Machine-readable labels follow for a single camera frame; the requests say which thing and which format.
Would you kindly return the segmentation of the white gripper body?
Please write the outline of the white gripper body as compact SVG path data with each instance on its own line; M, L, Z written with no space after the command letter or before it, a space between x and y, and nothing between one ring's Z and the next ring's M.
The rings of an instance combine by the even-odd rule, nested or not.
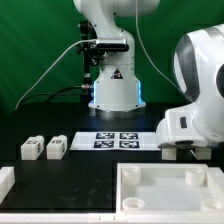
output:
M221 148L224 145L224 125L210 125L194 108L174 108L165 112L156 136L160 148Z

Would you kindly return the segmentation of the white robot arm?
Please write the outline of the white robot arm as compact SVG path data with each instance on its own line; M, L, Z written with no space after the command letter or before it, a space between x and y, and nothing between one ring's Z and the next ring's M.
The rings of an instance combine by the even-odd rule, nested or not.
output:
M93 50L101 53L100 75L89 107L105 114L143 108L134 73L135 42L114 18L153 12L160 0L73 0L93 26ZM189 105L169 109L157 130L160 148L224 144L224 24L184 35L173 59L175 78Z

